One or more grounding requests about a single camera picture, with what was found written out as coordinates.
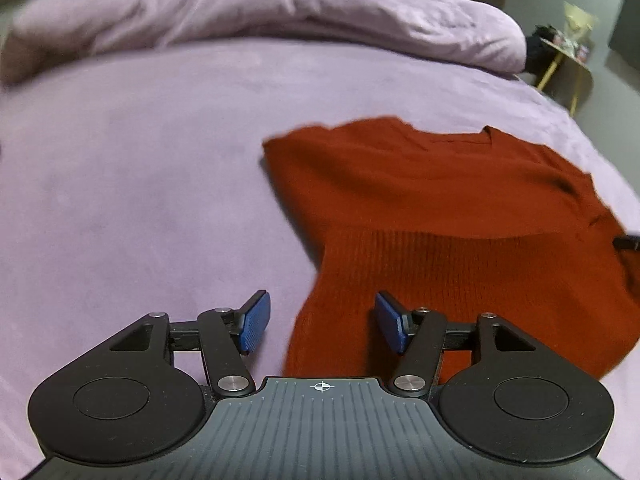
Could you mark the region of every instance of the blue panel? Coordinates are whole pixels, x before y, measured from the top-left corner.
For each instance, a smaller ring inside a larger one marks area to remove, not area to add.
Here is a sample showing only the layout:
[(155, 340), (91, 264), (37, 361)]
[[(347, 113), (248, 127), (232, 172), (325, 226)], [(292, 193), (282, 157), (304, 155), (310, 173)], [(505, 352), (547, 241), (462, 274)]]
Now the blue panel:
[(375, 311), (378, 326), (385, 336), (389, 348), (397, 354), (403, 354), (409, 345), (409, 336), (402, 329), (401, 315), (381, 294), (376, 294)]
[(240, 351), (254, 352), (258, 348), (270, 317), (271, 298), (268, 294), (264, 294), (244, 317), (244, 327), (239, 336)]

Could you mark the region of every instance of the mattress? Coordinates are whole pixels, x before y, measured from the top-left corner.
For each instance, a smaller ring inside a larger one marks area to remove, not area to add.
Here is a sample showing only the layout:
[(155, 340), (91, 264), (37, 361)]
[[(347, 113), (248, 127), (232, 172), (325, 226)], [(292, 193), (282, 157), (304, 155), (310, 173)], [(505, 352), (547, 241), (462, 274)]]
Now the mattress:
[[(42, 458), (26, 418), (37, 384), (147, 312), (195, 319), (266, 288), (271, 322), (248, 364), (258, 383), (278, 375), (316, 266), (270, 187), (261, 142), (382, 115), (431, 132), (490, 124), (546, 144), (591, 173), (620, 222), (640, 231), (628, 183), (563, 108), (514, 77), (268, 38), (50, 71), (0, 94), (0, 478)], [(202, 381), (193, 357), (177, 365)], [(636, 348), (604, 379), (616, 419), (600, 457), (627, 479), (640, 465), (639, 369)]]

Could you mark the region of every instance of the red sweater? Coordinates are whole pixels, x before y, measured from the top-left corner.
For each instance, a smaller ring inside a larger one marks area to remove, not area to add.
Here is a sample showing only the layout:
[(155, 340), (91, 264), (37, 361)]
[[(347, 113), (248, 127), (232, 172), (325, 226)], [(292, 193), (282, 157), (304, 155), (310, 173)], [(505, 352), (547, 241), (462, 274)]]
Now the red sweater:
[[(372, 317), (382, 289), (451, 321), (495, 312), (596, 377), (640, 336), (640, 256), (613, 248), (623, 231), (591, 177), (545, 146), (379, 118), (302, 128), (264, 151), (320, 261), (288, 376), (386, 378), (397, 358)], [(448, 356), (442, 378), (466, 364)]]

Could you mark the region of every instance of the gray plastic base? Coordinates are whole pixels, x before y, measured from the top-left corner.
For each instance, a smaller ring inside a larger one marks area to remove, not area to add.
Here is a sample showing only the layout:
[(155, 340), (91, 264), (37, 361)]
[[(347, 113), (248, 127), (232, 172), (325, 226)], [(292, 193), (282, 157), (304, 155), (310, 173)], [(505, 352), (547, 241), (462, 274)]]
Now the gray plastic base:
[(144, 463), (92, 467), (59, 458), (31, 480), (614, 479), (596, 459), (549, 468), (481, 456), (445, 431), (421, 400), (374, 379), (269, 378), (251, 397), (221, 400), (190, 441)]

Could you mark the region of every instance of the silver bolt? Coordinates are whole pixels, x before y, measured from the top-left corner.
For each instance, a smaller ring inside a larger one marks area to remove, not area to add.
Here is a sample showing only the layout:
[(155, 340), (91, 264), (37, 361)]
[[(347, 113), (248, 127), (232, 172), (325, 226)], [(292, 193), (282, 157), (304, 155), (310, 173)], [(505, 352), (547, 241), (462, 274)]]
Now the silver bolt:
[(401, 375), (396, 377), (394, 384), (396, 388), (405, 392), (417, 392), (427, 385), (424, 379), (417, 375)]
[(239, 392), (240, 390), (244, 390), (248, 385), (248, 379), (240, 375), (228, 375), (218, 381), (220, 389), (226, 392)]

